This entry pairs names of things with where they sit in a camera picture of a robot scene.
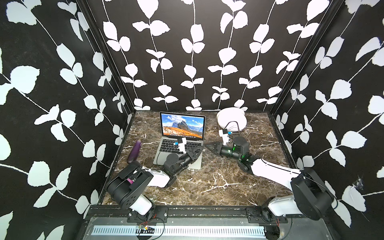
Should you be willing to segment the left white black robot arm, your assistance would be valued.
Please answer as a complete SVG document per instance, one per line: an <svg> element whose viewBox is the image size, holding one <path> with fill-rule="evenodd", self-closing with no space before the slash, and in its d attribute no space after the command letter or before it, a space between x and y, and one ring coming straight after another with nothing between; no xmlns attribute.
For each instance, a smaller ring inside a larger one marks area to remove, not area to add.
<svg viewBox="0 0 384 240"><path fill-rule="evenodd" d="M155 205L143 195L146 187L171 186L182 171L198 160L203 149L203 146L198 146L187 149L181 156L170 154L159 171L144 168L139 162L133 161L107 184L107 192L121 209L131 209L151 218Z"/></svg>

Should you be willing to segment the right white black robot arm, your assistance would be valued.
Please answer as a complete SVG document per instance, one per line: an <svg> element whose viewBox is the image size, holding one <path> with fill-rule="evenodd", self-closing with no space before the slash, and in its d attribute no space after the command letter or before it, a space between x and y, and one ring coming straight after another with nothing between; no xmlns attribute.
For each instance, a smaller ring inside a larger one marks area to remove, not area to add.
<svg viewBox="0 0 384 240"><path fill-rule="evenodd" d="M292 169L268 162L251 154L250 144L243 137L235 137L232 147L221 142L208 143L205 147L215 155L237 160L243 172L271 180L292 192L290 196L270 198L262 205L265 221L285 215L304 215L317 221L336 200L313 169Z"/></svg>

